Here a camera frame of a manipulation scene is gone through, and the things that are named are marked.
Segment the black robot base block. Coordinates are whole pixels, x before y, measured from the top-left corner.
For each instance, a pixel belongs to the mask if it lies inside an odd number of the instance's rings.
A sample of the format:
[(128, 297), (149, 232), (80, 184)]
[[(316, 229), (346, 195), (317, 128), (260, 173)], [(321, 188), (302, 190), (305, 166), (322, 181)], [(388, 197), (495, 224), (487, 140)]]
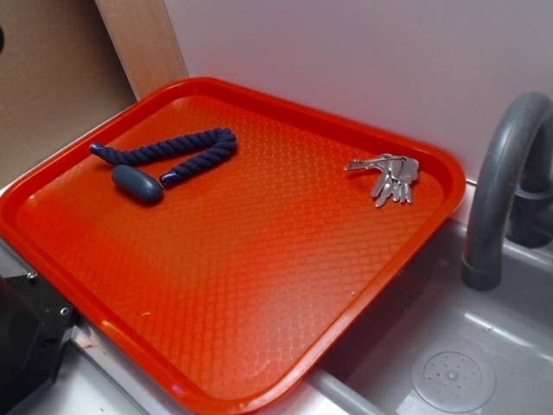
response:
[(1, 279), (1, 413), (18, 414), (57, 381), (73, 306), (43, 277)]

